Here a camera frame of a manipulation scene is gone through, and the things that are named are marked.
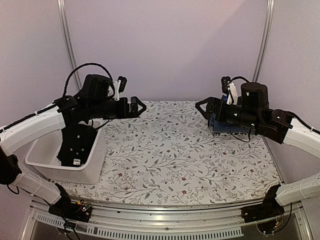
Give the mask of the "black long sleeve shirt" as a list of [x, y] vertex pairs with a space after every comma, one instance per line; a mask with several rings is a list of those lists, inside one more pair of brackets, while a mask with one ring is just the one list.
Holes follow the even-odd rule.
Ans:
[[74, 124], [61, 130], [62, 144], [57, 159], [63, 167], [79, 168], [86, 164], [96, 136], [98, 134], [92, 126]]

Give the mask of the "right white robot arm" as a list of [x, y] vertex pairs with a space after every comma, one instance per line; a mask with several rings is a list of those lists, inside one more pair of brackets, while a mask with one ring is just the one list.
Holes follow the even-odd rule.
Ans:
[[290, 111], [270, 109], [268, 88], [258, 82], [246, 82], [237, 95], [232, 81], [222, 91], [227, 100], [208, 97], [195, 104], [201, 115], [210, 121], [247, 129], [276, 143], [300, 149], [316, 158], [320, 156], [320, 132], [307, 125]]

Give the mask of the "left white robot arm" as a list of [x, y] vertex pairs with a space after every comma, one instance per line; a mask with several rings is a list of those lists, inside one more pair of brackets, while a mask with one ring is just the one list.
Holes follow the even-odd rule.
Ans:
[[127, 79], [114, 80], [109, 71], [104, 75], [88, 74], [82, 88], [74, 95], [66, 92], [45, 108], [35, 111], [0, 129], [0, 183], [15, 186], [44, 200], [63, 217], [74, 213], [74, 205], [66, 190], [48, 181], [18, 160], [16, 151], [44, 136], [61, 134], [57, 159], [73, 170], [86, 167], [97, 146], [99, 127], [96, 119], [105, 121], [138, 118], [146, 105], [137, 97], [120, 97]]

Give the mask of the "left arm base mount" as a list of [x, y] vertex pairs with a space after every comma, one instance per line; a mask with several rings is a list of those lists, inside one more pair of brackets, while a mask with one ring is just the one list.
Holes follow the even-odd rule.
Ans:
[[88, 223], [92, 215], [92, 204], [79, 200], [70, 202], [68, 206], [51, 205], [48, 212], [62, 219]]

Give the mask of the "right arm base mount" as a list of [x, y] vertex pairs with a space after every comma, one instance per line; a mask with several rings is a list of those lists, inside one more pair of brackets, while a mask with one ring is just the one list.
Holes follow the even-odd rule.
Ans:
[[244, 219], [245, 223], [273, 218], [284, 213], [284, 207], [280, 206], [274, 199], [265, 199], [260, 204], [241, 208], [241, 217]]

